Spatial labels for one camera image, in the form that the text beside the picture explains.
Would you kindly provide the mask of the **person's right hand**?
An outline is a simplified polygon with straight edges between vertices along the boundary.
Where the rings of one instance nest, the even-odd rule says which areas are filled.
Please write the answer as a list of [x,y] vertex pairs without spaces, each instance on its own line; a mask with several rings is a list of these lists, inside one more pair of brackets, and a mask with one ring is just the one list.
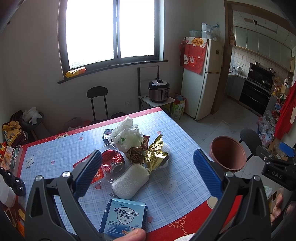
[[[275,223],[275,220],[283,213],[284,205],[282,204],[284,201],[284,192],[286,191],[285,188],[280,188],[276,192],[276,198],[271,205],[271,214],[270,214],[270,221],[271,225]],[[295,210],[295,201],[292,201],[289,206],[287,207],[284,216],[290,216],[291,213]]]

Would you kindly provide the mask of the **person's left hand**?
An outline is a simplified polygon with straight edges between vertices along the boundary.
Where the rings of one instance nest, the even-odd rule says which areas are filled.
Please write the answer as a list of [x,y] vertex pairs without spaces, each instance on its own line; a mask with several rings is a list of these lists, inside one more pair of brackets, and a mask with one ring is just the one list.
[[123,237],[119,237],[114,239],[114,241],[145,241],[146,239],[146,232],[141,229],[135,229]]

